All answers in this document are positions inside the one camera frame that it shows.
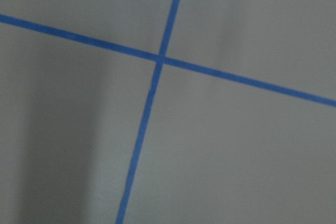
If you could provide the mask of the brown table cover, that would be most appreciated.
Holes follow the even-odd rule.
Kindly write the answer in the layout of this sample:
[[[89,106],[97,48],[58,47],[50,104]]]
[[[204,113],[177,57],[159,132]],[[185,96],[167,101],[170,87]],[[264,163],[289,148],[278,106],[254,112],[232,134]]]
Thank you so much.
[[[335,223],[335,0],[1,0],[1,223]]]

